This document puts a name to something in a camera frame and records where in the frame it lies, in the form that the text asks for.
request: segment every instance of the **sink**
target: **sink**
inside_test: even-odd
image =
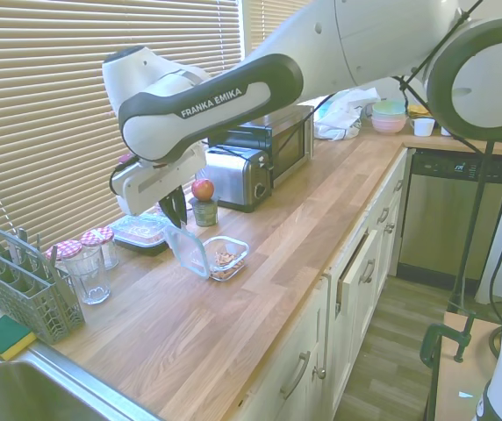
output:
[[[162,421],[39,340],[0,361],[0,420]]]
[[[105,420],[27,362],[0,364],[0,419]]]

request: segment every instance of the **green scouring pad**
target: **green scouring pad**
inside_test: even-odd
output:
[[[11,360],[35,339],[36,336],[28,327],[8,316],[0,318],[0,358],[3,360]]]

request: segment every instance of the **plastic bag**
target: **plastic bag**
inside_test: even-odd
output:
[[[362,109],[379,100],[376,88],[351,89],[339,94],[326,114],[315,122],[315,137],[327,140],[352,139],[360,131]]]

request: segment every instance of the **stacked bowl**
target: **stacked bowl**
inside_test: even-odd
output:
[[[372,126],[382,134],[396,134],[405,127],[405,103],[380,101],[372,105]]]

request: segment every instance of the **window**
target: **window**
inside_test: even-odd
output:
[[[284,20],[312,0],[244,0],[246,54],[255,50]]]
[[[214,75],[240,61],[239,22],[236,0],[0,0],[0,228],[46,249],[116,219],[102,61],[146,45]]]

